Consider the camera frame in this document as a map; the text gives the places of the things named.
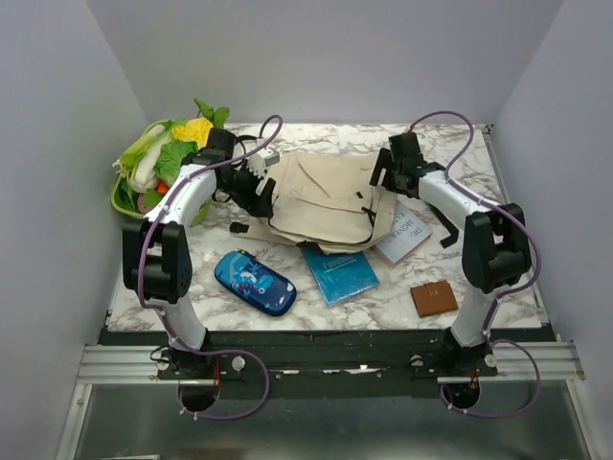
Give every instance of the yellow cauliflower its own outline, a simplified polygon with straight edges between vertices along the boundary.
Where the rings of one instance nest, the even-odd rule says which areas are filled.
[[[206,118],[194,118],[184,126],[175,126],[172,129],[172,137],[177,141],[196,142],[200,150],[207,145],[209,132],[212,128],[213,123]]]

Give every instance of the metal floor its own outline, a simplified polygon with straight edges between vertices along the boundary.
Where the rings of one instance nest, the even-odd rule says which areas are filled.
[[[533,382],[484,382],[475,408],[509,411]],[[161,455],[162,460],[588,459],[565,382],[546,381],[537,405],[505,420],[449,412],[439,400],[270,400],[235,422],[179,415],[171,385],[94,387],[77,459]],[[221,401],[233,413],[249,401]]]

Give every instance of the brown leather wallet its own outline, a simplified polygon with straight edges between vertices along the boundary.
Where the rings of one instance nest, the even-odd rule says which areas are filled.
[[[458,309],[458,302],[447,281],[411,287],[411,295],[420,317],[447,313]]]

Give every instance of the white book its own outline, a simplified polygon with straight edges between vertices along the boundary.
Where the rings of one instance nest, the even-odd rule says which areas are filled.
[[[392,231],[385,239],[378,242],[375,248],[392,265],[395,265],[431,235],[432,230],[400,201],[397,201]]]

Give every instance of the beige fabric bag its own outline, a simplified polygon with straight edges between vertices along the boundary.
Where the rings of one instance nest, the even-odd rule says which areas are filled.
[[[369,181],[377,155],[330,156],[294,151],[274,165],[274,217],[254,219],[246,238],[294,245],[315,242],[326,253],[358,252],[392,229],[397,197]]]

